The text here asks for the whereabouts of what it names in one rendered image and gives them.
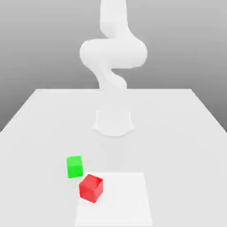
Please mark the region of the small green cube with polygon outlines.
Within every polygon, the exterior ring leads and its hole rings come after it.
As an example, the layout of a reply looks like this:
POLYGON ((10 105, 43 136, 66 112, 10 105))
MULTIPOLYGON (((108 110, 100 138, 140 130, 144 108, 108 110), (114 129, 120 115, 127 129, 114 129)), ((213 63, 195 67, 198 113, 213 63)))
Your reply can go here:
POLYGON ((67 157, 67 174, 68 178, 83 176, 82 156, 67 157))

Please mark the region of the small red cube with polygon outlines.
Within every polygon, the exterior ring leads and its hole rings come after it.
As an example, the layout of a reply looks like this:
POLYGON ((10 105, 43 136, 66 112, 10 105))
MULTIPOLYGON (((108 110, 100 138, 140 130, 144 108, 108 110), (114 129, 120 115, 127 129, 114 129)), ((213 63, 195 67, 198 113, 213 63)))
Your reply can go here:
POLYGON ((97 176, 88 174, 79 184, 80 197, 96 203, 98 198, 103 193, 103 179, 97 176))

